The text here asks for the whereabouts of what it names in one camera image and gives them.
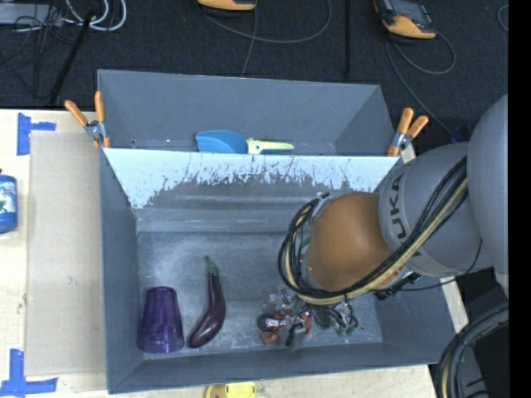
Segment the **yellow object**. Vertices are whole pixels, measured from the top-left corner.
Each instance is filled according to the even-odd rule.
[[[255,398],[256,385],[252,381],[211,385],[207,388],[205,398]]]
[[[253,3],[236,3],[233,0],[197,0],[200,4],[207,7],[218,9],[250,11],[255,8]]]
[[[251,155],[260,155],[261,153],[282,152],[294,149],[295,146],[289,143],[269,142],[267,140],[257,140],[256,138],[248,138],[247,152]]]

